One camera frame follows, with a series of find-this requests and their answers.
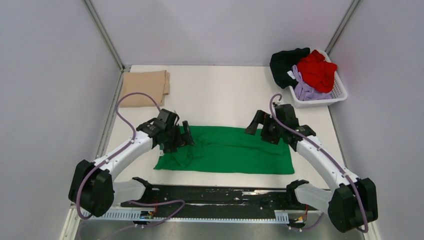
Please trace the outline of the green t shirt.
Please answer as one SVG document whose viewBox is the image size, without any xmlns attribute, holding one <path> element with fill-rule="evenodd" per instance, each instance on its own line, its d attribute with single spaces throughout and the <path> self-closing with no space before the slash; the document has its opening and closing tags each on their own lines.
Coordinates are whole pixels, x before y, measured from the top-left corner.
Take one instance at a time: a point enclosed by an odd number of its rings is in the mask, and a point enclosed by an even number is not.
<svg viewBox="0 0 424 240">
<path fill-rule="evenodd" d="M 190 127 L 194 145 L 160 156 L 155 170 L 207 173 L 292 175 L 295 173 L 287 144 L 275 145 L 243 128 L 228 126 Z"/>
</svg>

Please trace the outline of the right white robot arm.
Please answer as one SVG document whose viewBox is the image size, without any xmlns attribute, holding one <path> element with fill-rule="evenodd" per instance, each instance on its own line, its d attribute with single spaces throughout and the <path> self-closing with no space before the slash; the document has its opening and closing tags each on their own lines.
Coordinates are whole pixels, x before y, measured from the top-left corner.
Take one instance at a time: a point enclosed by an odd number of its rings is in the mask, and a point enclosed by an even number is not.
<svg viewBox="0 0 424 240">
<path fill-rule="evenodd" d="M 298 209 L 305 204 L 329 217 L 342 233 L 358 229 L 368 230 L 368 224 L 379 218 L 377 188 L 370 178 L 358 175 L 340 165 L 327 151 L 316 132 L 308 125 L 300 125 L 291 104 L 270 104 L 271 113 L 257 110 L 244 130 L 255 135 L 262 125 L 262 141 L 289 145 L 307 160 L 326 182 L 328 189 L 318 188 L 307 180 L 295 180 L 287 185 L 286 204 Z"/>
</svg>

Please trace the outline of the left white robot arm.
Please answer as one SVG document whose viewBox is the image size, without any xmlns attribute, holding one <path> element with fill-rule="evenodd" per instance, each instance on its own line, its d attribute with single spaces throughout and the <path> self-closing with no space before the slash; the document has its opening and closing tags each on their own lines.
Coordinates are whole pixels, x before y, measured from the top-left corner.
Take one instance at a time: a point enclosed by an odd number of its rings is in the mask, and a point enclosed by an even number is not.
<svg viewBox="0 0 424 240">
<path fill-rule="evenodd" d="M 68 199 L 80 211 L 85 210 L 94 217 L 101 217 L 112 206 L 128 201 L 135 201 L 142 207 L 149 206 L 153 193 L 147 189 L 146 182 L 139 177 L 121 182 L 116 178 L 156 146 L 160 146 L 165 154 L 193 146 L 188 121 L 178 124 L 179 119 L 177 113 L 161 109 L 157 117 L 133 127 L 132 136 L 116 149 L 94 161 L 80 161 L 75 167 Z"/>
</svg>

